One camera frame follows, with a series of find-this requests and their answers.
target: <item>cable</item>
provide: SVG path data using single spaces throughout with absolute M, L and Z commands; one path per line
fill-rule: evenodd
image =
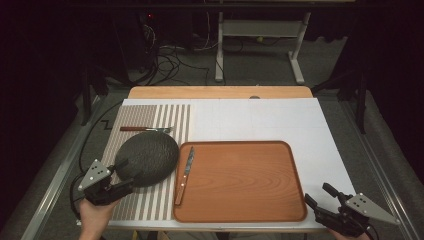
M 156 34 L 155 34 L 155 31 L 153 30 L 153 28 L 151 28 L 151 27 L 150 27 L 150 26 L 148 26 L 147 24 L 144 24 L 144 25 L 143 25 L 143 28 L 147 28 L 147 29 L 149 30 L 149 32 L 147 33 L 147 36 L 146 36 L 146 33 L 144 33 L 144 36 L 145 36 L 146 42 L 148 42 L 148 41 L 149 41 L 150 34 L 152 34 L 152 43 L 150 44 L 150 48 L 149 48 L 148 50 L 146 49 L 146 53 L 148 53 L 148 52 L 150 52 L 150 51 L 153 49 L 153 47 L 155 46 L 155 43 L 156 43 Z
M 184 63 L 179 57 L 178 57 L 178 51 L 177 49 L 179 49 L 179 47 L 177 47 L 176 45 L 174 46 L 169 46 L 169 45 L 164 45 L 159 47 L 160 50 L 171 50 L 169 53 L 162 53 L 162 54 L 158 54 L 158 58 L 163 58 L 165 59 L 164 61 L 161 61 L 158 66 L 159 66 L 159 70 L 158 72 L 163 75 L 164 77 L 158 81 L 156 81 L 155 83 L 149 84 L 152 86 L 156 86 L 159 85 L 160 83 L 167 81 L 167 80 L 172 80 L 172 81 L 177 81 L 177 82 L 181 82 L 185 85 L 190 86 L 189 83 L 183 81 L 183 80 L 179 80 L 179 79 L 175 79 L 175 77 L 177 76 L 179 70 L 180 70 L 180 66 L 185 66 L 185 67 L 189 67 L 189 68 L 193 68 L 193 69 L 199 69 L 199 70 L 205 70 L 205 81 L 207 80 L 208 74 L 209 74 L 209 68 L 206 67 L 196 67 L 196 66 L 192 66 L 189 65 L 187 63 Z M 164 64 L 170 64 L 171 68 L 169 69 L 164 69 L 164 68 L 160 68 L 161 65 Z
M 222 69 L 221 65 L 219 65 L 218 60 L 215 60 L 215 62 L 216 62 L 216 65 L 218 65 L 218 67 L 222 71 L 222 80 L 224 82 L 224 86 L 227 86 L 227 80 L 225 79 L 224 69 Z
M 69 203 L 71 205 L 71 210 L 74 213 L 75 217 L 78 220 L 81 220 L 81 214 L 78 212 L 77 208 L 75 207 L 75 202 L 78 201 L 78 199 L 82 199 L 82 198 L 78 198 L 77 200 L 74 199 L 74 188 L 75 188 L 75 184 L 76 182 L 84 177 L 85 172 L 81 172 L 79 173 L 71 182 L 71 187 L 69 188 Z
M 229 52 L 229 53 L 239 53 L 239 52 L 241 52 L 241 51 L 243 50 L 243 48 L 244 48 L 243 41 L 242 41 L 240 38 L 237 38 L 237 37 L 232 37 L 232 38 L 230 38 L 230 39 L 238 40 L 238 41 L 240 42 L 240 49 L 238 49 L 238 50 L 236 50 L 236 51 L 232 51 L 232 50 L 226 50 L 226 49 L 224 49 L 224 47 L 222 47 L 222 50 L 223 50 L 224 52 Z
M 251 37 L 239 37 L 242 41 L 246 41 L 246 42 L 251 42 L 251 43 L 256 43 L 256 44 L 259 44 L 259 45 L 264 45 L 264 46 L 273 46 L 273 45 L 275 45 L 276 43 L 278 43 L 279 41 L 281 41 L 281 40 L 283 40 L 283 39 L 285 39 L 285 40 L 292 40 L 293 38 L 284 38 L 284 37 L 279 37 L 279 38 L 277 38 L 276 40 L 274 40 L 273 42 L 271 42 L 271 43 L 264 43 L 264 42 L 259 42 L 258 40 L 257 40 L 257 38 L 251 38 Z
M 210 49 L 214 49 L 216 46 L 218 46 L 218 43 L 215 43 L 214 45 L 208 47 L 208 48 L 201 48 L 201 49 L 193 49 L 194 51 L 205 51 L 205 50 L 210 50 Z
M 83 145 L 82 145 L 82 148 L 81 148 L 81 151 L 80 151 L 80 155 L 79 155 L 79 159 L 78 159 L 78 165 L 79 165 L 79 169 L 80 169 L 80 172 L 86 172 L 86 170 L 84 170 L 83 168 L 82 168 L 82 154 L 83 154 L 83 152 L 84 152 L 84 148 L 85 148 L 85 146 L 86 146 L 86 144 L 87 144 L 87 141 L 88 141 L 88 138 L 90 137 L 90 135 L 91 135 L 91 132 L 93 131 L 93 129 L 94 129 L 94 127 L 97 125 L 97 123 L 110 111 L 110 110 L 112 110 L 114 107 L 116 107 L 116 106 L 118 106 L 119 104 L 121 104 L 123 102 L 123 100 L 121 100 L 121 101 L 119 101 L 119 102 L 117 102 L 117 103 L 115 103 L 112 107 L 110 107 L 110 108 L 108 108 L 97 120 L 96 120 L 96 122 L 91 126 L 91 128 L 90 128 L 90 131 L 88 132 L 88 134 L 87 134 L 87 136 L 85 137 L 85 139 L 84 139 L 84 143 L 83 143 Z
M 368 230 L 367 229 L 365 229 L 363 226 L 362 226 L 362 224 L 361 223 L 359 223 L 357 220 L 355 220 L 352 216 L 350 216 L 349 217 L 349 219 L 352 221 L 352 222 L 354 222 L 368 237 L 369 237 L 369 239 L 370 240 L 374 240 L 374 238 L 373 238 L 373 236 L 368 232 Z
M 376 236 L 377 240 L 380 240 L 380 236 L 378 236 L 377 229 L 375 229 L 375 227 L 372 224 L 370 224 L 370 223 L 368 223 L 368 225 L 370 225 L 370 227 L 372 228 L 372 230 L 374 230 L 374 233 L 375 233 L 375 236 Z M 371 240 L 373 239 L 372 236 L 370 236 L 371 234 L 369 234 L 369 232 L 367 232 L 367 235 L 368 235 L 368 237 Z
M 206 12 L 206 18 L 207 18 L 207 23 L 208 23 L 208 37 L 206 39 L 206 43 L 203 46 L 203 48 L 194 49 L 194 50 L 197 50 L 197 51 L 205 50 L 207 48 L 208 44 L 209 44 L 209 38 L 210 38 L 210 33 L 211 33 L 211 24 L 210 24 L 209 12 Z

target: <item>gray floor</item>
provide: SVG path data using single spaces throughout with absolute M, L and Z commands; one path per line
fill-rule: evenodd
M 299 63 L 306 81 L 306 86 L 312 87 L 328 79 L 345 40 L 325 43 L 323 40 L 304 42 L 299 54 Z M 293 40 L 282 40 L 271 46 L 245 43 L 241 52 L 226 52 L 224 57 L 224 73 L 226 85 L 296 85 L 290 69 L 287 51 L 292 50 Z M 240 45 L 235 40 L 228 40 L 225 49 L 237 51 Z M 171 53 L 170 49 L 162 49 L 162 53 Z M 191 66 L 180 64 L 179 72 L 174 80 L 165 81 L 159 85 L 223 85 L 214 81 L 215 52 L 212 51 L 178 51 L 179 59 Z M 170 62 L 161 65 L 162 74 L 171 69 Z M 156 80 L 163 78 L 158 74 Z M 126 98 L 129 89 L 110 86 L 107 97 L 97 103 L 98 114 L 93 116 L 91 124 L 100 114 L 107 111 L 115 103 Z M 371 222 L 376 227 L 380 239 L 420 239 L 424 236 L 419 226 L 424 226 L 424 189 L 407 164 L 402 152 L 393 140 L 390 129 L 379 114 L 378 108 L 367 96 L 366 132 L 362 135 L 353 123 L 355 102 L 339 102 L 336 91 L 326 90 L 316 95 L 318 97 L 328 125 L 340 151 L 343 162 L 355 189 L 363 192 L 377 204 L 401 218 L 403 225 L 397 227 L 380 221 Z M 102 120 L 113 124 L 118 107 L 112 108 Z M 87 130 L 81 126 L 82 111 L 69 127 L 62 139 L 57 143 L 43 168 L 34 179 L 33 184 L 19 203 L 13 216 L 2 231 L 0 239 L 21 239 L 27 226 L 34 216 L 40 201 L 43 199 L 57 170 L 69 158 L 70 150 L 75 141 Z M 110 130 L 105 129 L 105 123 L 95 125 L 90 138 L 83 149 L 83 165 L 88 166 L 94 159 L 100 159 L 106 146 Z M 72 165 L 67 181 L 61 186 L 57 201 L 51 213 L 46 213 L 46 221 L 40 226 L 39 239 L 77 239 L 79 227 L 76 218 L 70 210 L 69 185 L 78 172 L 78 164 Z M 107 239 L 131 239 L 131 231 L 108 230 Z M 284 239 L 303 239 L 303 234 L 284 235 Z M 332 239 L 327 234 L 309 234 L 308 239 Z

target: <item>human hand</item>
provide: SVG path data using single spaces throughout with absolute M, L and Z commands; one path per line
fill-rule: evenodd
M 367 234 L 363 233 L 361 234 L 359 237 L 355 238 L 355 237 L 346 237 L 341 235 L 340 233 L 334 231 L 333 229 L 328 229 L 328 231 L 334 236 L 336 237 L 337 240 L 370 240 L 370 238 L 367 236 Z
M 80 202 L 81 234 L 80 240 L 99 240 L 112 217 L 117 200 L 106 206 L 95 206 L 87 199 Z

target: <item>wooden board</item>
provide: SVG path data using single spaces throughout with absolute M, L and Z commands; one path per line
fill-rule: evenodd
M 290 146 L 283 141 L 186 142 L 180 149 L 178 189 L 191 147 L 195 154 L 180 222 L 297 222 L 306 217 Z
M 133 87 L 129 99 L 312 98 L 305 86 L 148 86 Z

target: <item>wooden cutting board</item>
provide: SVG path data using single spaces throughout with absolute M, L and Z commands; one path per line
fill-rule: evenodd
M 175 192 L 191 147 L 195 154 L 180 222 L 297 222 L 306 217 L 290 146 L 283 141 L 186 142 L 180 148 Z

